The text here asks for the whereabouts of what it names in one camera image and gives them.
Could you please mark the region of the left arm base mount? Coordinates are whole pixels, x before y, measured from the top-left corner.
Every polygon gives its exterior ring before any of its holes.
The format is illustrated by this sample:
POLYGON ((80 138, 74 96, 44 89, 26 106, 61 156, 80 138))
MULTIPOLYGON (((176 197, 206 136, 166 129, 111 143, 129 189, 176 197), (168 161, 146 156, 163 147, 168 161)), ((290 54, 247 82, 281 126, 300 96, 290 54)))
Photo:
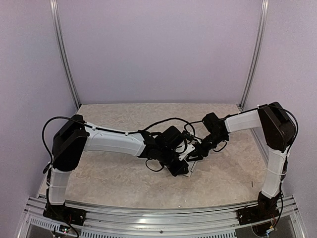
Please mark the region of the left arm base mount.
POLYGON ((71 225, 83 226, 87 211, 64 205, 46 206, 43 216, 56 221, 61 221, 71 225))

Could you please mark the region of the white paper box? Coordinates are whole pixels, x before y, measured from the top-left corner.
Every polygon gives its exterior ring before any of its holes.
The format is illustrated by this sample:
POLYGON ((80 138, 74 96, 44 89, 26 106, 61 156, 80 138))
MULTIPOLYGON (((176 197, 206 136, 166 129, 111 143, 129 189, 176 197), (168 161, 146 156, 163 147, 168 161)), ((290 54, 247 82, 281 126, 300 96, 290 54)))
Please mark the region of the white paper box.
MULTIPOLYGON (((193 145, 195 146, 195 144, 196 144, 197 142, 200 143, 199 140, 194 140, 193 142, 191 142, 191 144, 193 144, 193 145)), ((190 176, 192 175, 192 173, 194 172, 194 169, 195 169, 195 166, 196 166, 197 162, 198 162, 198 161, 187 162, 188 165, 189 165, 189 167, 188 167, 189 172, 188 172, 188 174, 186 174, 186 175, 184 175, 184 176, 190 177, 190 176)))

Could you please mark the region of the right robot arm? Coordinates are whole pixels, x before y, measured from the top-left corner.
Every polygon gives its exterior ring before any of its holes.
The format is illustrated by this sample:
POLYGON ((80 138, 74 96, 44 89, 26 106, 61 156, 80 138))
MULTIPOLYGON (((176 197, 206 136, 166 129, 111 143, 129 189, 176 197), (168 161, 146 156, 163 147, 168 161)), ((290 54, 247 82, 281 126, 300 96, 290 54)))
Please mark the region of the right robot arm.
POLYGON ((255 206, 253 215, 258 220, 264 220, 273 211, 271 203, 279 200, 282 194, 290 150, 298 135, 298 122, 295 116, 278 102, 273 102, 223 118, 215 113, 209 113, 201 122, 208 135, 194 143, 195 149, 187 161, 205 158, 218 144, 228 142, 233 133, 250 130, 262 134, 261 145, 266 153, 266 174, 258 196, 258 202, 261 203, 255 206))

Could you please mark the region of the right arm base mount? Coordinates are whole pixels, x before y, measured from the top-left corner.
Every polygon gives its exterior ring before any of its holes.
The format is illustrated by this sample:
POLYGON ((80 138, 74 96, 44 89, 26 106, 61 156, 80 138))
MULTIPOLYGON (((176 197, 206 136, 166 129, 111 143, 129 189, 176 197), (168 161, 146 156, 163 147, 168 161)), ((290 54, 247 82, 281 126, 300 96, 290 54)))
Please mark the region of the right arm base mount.
POLYGON ((259 206, 244 207, 236 211, 239 225, 246 225, 271 219, 277 218, 280 213, 277 208, 273 208, 270 211, 261 211, 259 206))

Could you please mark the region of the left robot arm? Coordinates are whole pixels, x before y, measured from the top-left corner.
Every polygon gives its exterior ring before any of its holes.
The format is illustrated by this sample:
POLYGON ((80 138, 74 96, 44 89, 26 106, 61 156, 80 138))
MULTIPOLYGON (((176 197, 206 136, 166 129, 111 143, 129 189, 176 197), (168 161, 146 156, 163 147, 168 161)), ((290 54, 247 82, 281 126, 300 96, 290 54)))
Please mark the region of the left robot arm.
POLYGON ((65 118, 66 124, 53 137, 47 149, 50 163, 44 173, 49 175, 47 199, 49 211, 58 220, 69 216, 64 206, 68 181, 84 151, 105 151, 157 160, 175 177, 189 172, 186 158, 194 150, 184 134, 171 126, 164 132, 123 131, 98 127, 85 122, 81 115, 65 118))

